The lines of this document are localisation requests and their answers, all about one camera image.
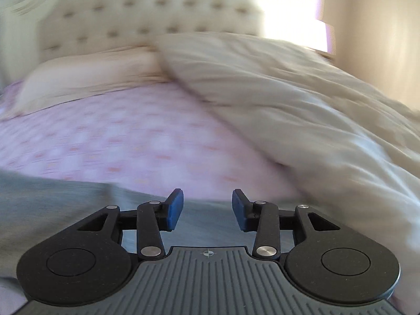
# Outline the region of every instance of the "wall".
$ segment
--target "wall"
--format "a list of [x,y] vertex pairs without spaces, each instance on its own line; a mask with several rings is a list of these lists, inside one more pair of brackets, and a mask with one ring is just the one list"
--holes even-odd
[[324,10],[337,66],[420,109],[420,0],[325,0]]
[[348,20],[351,0],[324,0],[321,20],[333,26],[335,65],[343,69],[347,53]]

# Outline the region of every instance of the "gray ribbed platform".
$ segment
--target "gray ribbed platform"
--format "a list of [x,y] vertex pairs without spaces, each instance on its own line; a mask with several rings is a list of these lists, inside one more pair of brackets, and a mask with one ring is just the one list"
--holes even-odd
[[386,301],[337,307],[310,299],[274,262],[254,260],[244,248],[174,248],[157,262],[142,263],[133,279],[106,300],[80,307],[31,301],[17,315],[391,315]]

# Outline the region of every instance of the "button tufting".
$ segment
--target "button tufting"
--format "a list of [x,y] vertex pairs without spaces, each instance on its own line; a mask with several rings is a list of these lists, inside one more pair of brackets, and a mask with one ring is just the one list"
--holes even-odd
[[148,28],[140,28],[137,32],[140,34],[148,34],[150,31]]
[[49,47],[47,49],[49,49],[51,51],[57,51],[60,47],[61,47],[61,45],[54,45],[54,46],[51,46],[51,47]]
[[109,38],[118,37],[118,32],[116,30],[112,30],[112,31],[108,32],[108,37]]
[[156,4],[158,4],[159,6],[164,6],[166,5],[166,0],[157,0]]
[[177,33],[178,32],[178,27],[174,26],[174,27],[168,27],[166,29],[167,33]]
[[223,4],[221,2],[215,2],[212,4],[212,7],[214,9],[222,9],[223,8]]
[[186,0],[184,2],[184,5],[189,6],[189,7],[194,6],[195,4],[196,4],[196,0]]
[[244,7],[236,8],[236,11],[238,13],[241,13],[241,14],[246,14],[248,12],[248,10],[246,8],[244,8]]

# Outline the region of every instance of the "bed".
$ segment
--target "bed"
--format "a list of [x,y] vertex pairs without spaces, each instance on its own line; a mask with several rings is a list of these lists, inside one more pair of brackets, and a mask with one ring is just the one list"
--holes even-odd
[[14,83],[4,110],[45,63],[156,41],[170,82],[4,120],[0,166],[158,196],[182,188],[187,198],[228,201],[242,188],[284,206],[309,195],[308,203],[394,252],[403,268],[395,304],[417,314],[417,118],[308,49],[259,38],[263,5],[24,0],[7,7],[0,54]]

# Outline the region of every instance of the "crosshair marking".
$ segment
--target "crosshair marking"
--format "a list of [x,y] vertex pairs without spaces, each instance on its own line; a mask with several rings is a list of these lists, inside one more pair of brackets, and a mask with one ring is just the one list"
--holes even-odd
[[203,255],[205,255],[206,257],[211,257],[214,255],[214,252],[207,249],[206,251],[203,252]]

